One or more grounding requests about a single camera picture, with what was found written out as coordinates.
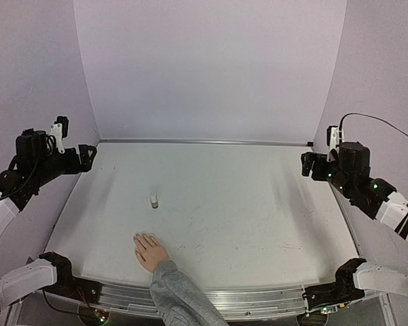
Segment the nail polish bottle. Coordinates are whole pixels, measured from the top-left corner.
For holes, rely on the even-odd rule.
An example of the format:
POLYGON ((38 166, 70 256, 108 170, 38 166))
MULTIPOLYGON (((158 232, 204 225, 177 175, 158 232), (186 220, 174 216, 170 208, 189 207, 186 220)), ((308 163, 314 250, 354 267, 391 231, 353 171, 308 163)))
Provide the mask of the nail polish bottle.
POLYGON ((158 208, 158 197, 157 197, 156 194, 151 194, 151 195, 150 195, 150 204, 151 204, 151 207, 152 207, 153 209, 157 209, 157 208, 158 208))

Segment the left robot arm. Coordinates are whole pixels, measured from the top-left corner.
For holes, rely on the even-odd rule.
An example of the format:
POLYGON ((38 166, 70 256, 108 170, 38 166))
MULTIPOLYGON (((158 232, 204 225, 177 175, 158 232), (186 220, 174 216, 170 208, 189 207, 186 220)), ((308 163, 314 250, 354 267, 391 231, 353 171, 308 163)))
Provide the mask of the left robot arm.
MULTIPOLYGON (((41 187, 62 175, 87 173, 97 154, 92 145, 65 148, 67 127, 57 122, 50 131, 28 129, 16 139, 16 155, 0 174, 0 237, 23 212, 41 187)), ((78 291, 71 262, 56 253, 46 253, 33 262, 0 276, 0 312, 26 295, 53 286, 65 297, 78 291)))

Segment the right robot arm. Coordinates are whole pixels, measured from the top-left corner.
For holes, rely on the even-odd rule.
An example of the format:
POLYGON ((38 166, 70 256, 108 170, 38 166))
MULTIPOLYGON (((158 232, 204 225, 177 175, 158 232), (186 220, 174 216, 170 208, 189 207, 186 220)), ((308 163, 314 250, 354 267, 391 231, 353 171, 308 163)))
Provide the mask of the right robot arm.
MULTIPOLYGON (((408 200, 383 179, 370 176, 370 151, 360 143, 338 144, 328 155, 301 155, 302 175, 329 182, 352 206, 389 227, 408 242, 408 200)), ((331 283, 307 287, 303 299, 309 311, 360 300, 367 290, 408 297, 408 272, 352 258, 340 266, 331 283)))

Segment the mannequin hand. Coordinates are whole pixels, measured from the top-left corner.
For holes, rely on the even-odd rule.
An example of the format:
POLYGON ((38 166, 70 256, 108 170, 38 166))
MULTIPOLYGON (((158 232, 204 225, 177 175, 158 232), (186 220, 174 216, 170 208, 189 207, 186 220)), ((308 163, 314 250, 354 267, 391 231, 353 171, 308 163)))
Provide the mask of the mannequin hand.
POLYGON ((148 272, 154 273, 159 264, 170 260, 168 252, 154 236, 145 233, 136 234, 133 242, 136 246, 135 256, 148 272))

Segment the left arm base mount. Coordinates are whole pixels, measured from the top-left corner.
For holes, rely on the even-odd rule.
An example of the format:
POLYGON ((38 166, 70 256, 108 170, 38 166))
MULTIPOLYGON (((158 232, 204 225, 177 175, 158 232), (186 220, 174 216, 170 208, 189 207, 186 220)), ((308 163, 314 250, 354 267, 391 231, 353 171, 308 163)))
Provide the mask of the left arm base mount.
POLYGON ((44 290, 61 297, 96 304, 99 301, 102 284, 94 280, 72 276, 69 280, 58 280, 55 284, 44 287, 44 290))

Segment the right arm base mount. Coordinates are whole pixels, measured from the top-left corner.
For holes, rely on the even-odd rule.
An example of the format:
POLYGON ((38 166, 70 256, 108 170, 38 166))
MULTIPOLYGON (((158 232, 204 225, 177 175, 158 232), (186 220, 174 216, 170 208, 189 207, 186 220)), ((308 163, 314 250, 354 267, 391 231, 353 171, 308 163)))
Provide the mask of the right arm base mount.
POLYGON ((338 289, 334 283, 311 286, 306 288, 303 293, 303 299, 307 302, 309 312, 328 306, 347 304, 362 299, 364 296, 365 291, 362 289, 338 289))

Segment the aluminium front rail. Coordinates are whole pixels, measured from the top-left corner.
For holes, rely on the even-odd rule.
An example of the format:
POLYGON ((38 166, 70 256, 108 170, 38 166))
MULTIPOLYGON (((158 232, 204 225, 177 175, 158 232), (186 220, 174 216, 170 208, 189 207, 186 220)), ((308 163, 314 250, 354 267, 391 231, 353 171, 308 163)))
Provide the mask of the aluminium front rail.
POLYGON ((103 284, 75 276, 39 285, 39 315, 67 325, 68 315, 91 325, 112 325, 115 313, 160 319, 166 325, 225 325, 294 317, 298 325, 391 325, 387 302, 339 272, 332 283, 288 289, 203 291, 172 261, 162 263, 147 287, 103 284))

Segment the grey sleeved forearm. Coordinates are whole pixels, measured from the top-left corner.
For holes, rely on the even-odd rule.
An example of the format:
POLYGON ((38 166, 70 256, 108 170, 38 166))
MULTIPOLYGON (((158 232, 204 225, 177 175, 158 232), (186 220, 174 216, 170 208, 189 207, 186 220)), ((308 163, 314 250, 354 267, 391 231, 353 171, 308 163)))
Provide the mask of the grey sleeved forearm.
POLYGON ((150 295, 166 326, 227 324, 207 296, 173 261, 158 265, 150 295))

